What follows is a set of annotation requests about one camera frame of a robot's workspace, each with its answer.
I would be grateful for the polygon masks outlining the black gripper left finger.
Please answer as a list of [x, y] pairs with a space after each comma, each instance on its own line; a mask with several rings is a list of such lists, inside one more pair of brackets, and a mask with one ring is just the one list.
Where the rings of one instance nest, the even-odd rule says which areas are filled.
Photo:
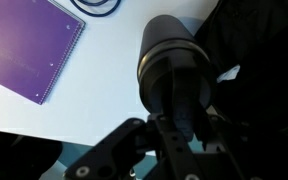
[[130, 118], [82, 155], [64, 173], [64, 180], [122, 180], [154, 147], [154, 121]]

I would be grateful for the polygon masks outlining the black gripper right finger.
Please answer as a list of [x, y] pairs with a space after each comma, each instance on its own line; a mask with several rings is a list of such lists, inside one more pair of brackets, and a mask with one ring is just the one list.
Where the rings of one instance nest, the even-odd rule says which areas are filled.
[[288, 126], [280, 130], [233, 124], [201, 113], [197, 156], [205, 180], [288, 180]]

